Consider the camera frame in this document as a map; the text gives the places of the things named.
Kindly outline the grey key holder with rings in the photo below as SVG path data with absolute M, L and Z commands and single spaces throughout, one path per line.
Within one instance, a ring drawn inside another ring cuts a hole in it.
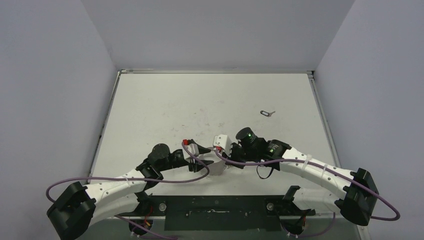
M 227 168 L 226 163 L 215 155 L 215 150 L 213 147 L 208 147 L 208 149 L 210 149 L 211 152 L 206 153 L 204 158 L 207 161 L 213 161 L 213 163 L 208 165 L 210 171 L 209 175 L 215 177 L 222 176 Z

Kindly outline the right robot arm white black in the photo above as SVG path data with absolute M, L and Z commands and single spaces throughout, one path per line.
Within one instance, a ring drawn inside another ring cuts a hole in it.
M 371 173 L 363 168 L 353 171 L 326 164 L 280 140 L 258 137 L 249 127 L 240 130 L 236 142 L 230 142 L 224 150 L 237 167 L 249 162 L 266 163 L 273 170 L 321 186 L 299 187 L 284 198 L 282 207 L 290 215 L 309 209 L 331 211 L 359 226 L 367 226 L 372 218 L 379 192 Z

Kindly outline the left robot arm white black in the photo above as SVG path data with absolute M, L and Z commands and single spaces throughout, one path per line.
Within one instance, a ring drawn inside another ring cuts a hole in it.
M 52 205 L 46 215 L 59 238 L 75 240 L 91 225 L 122 213 L 144 215 L 149 201 L 143 194 L 158 183 L 166 183 L 163 171 L 188 167 L 192 172 L 210 172 L 212 161 L 199 156 L 210 153 L 211 148 L 192 139 L 184 139 L 181 146 L 170 151 L 159 143 L 141 164 L 118 177 L 94 177 L 92 184 L 82 184 L 83 177 L 74 177 L 50 185 L 45 194 Z

